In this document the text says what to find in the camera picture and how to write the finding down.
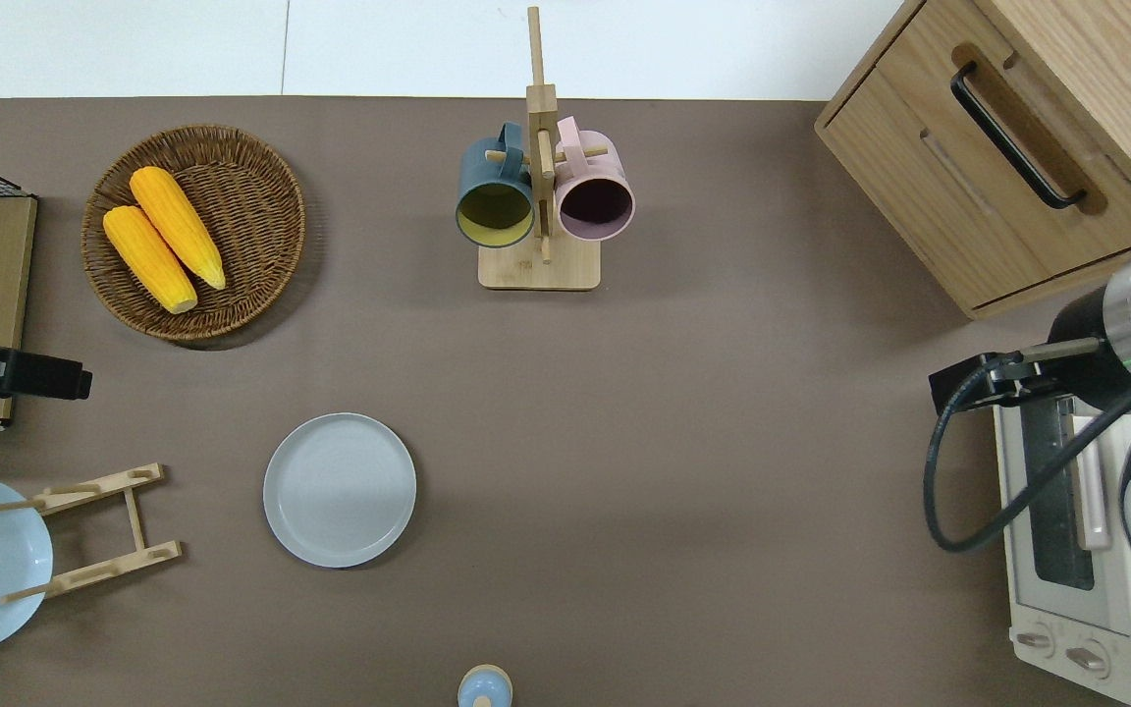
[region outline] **round woven tray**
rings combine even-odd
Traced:
[[[170,314],[139,285],[103,233],[103,214],[133,205],[138,167],[169,170],[216,242],[225,290],[195,283],[198,304]],[[81,219],[81,259],[94,293],[136,331],[169,340],[228,334],[265,312],[295,273],[304,247],[304,197],[291,167],[254,136],[225,126],[165,130],[131,148],[98,180]]]

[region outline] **corn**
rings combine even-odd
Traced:
[[[130,176],[130,191],[176,258],[207,285],[225,290],[221,253],[174,176],[159,167],[140,167]]]
[[[180,314],[195,309],[198,298],[169,245],[137,206],[118,206],[103,214],[103,232],[130,271],[163,309]]]

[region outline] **brown table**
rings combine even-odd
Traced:
[[[920,509],[925,376],[1067,299],[966,322],[794,102],[562,101],[621,148],[634,223],[590,294],[483,290],[455,173],[521,109],[0,101],[0,174],[41,197],[24,346],[94,371],[86,402],[18,400],[0,480],[165,463],[145,532],[188,551],[44,601],[0,644],[0,704],[454,704],[483,662],[528,707],[1105,704],[1011,655],[1000,548],[942,554]],[[121,326],[79,253],[102,171],[195,122],[268,140],[309,199],[300,276],[219,351]],[[346,571],[282,549],[260,497],[279,440],[340,411],[421,484]],[[951,429],[960,532],[996,505],[992,446],[987,415]],[[57,571],[129,550],[123,514],[49,520]]]

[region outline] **pink mug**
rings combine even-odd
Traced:
[[[562,140],[558,153],[566,161],[556,165],[556,223],[566,233],[584,241],[604,241],[622,233],[631,223],[637,201],[628,174],[614,149],[614,141],[595,130],[579,130],[575,118],[556,122]],[[605,155],[588,157],[584,149],[605,147]]]

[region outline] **mug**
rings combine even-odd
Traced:
[[[486,158],[487,149],[503,153],[503,162]],[[499,138],[483,138],[461,157],[461,188],[457,225],[465,238],[484,248],[521,241],[534,223],[530,171],[521,164],[521,126],[507,122]]]
[[[575,117],[556,122],[562,140],[558,153],[566,161],[556,165],[556,223],[566,233],[584,241],[604,241],[622,233],[631,223],[637,202],[622,170],[614,141],[595,130],[580,130]],[[584,149],[605,147],[608,153],[588,157]]]

